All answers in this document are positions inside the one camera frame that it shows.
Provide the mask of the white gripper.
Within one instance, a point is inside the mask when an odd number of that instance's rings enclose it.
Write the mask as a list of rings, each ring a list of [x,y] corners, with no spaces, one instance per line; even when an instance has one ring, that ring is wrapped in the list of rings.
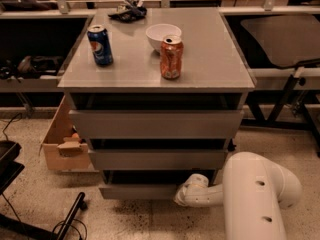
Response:
[[[174,202],[183,207],[222,205],[223,188],[221,184],[210,186],[207,177],[195,173],[178,187]]]

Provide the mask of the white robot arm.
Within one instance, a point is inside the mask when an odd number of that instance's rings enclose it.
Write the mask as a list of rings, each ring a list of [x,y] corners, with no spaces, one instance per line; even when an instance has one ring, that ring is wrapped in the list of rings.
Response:
[[[201,174],[179,186],[174,201],[185,207],[224,207],[226,240],[287,240],[281,211],[295,206],[302,185],[287,168],[252,152],[227,160],[222,182]]]

